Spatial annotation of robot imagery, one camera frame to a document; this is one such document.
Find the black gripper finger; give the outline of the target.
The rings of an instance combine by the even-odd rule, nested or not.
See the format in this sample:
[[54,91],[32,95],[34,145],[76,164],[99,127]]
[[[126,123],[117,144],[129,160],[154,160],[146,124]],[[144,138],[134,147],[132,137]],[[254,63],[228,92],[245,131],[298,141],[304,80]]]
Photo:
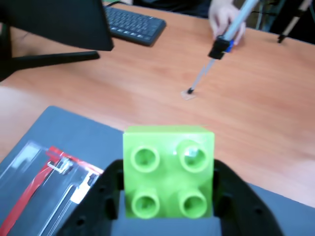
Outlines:
[[123,160],[113,161],[58,230],[58,236],[110,236],[124,190]]
[[282,236],[262,199],[231,168],[214,160],[213,212],[223,236]]

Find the person's bare hand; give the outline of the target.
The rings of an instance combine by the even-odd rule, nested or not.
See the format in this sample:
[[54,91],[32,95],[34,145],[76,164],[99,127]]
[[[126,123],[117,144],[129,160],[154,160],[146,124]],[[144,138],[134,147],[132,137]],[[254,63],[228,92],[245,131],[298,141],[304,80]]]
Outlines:
[[239,11],[232,0],[211,1],[208,18],[214,39],[219,35],[223,35],[228,26],[236,19]]

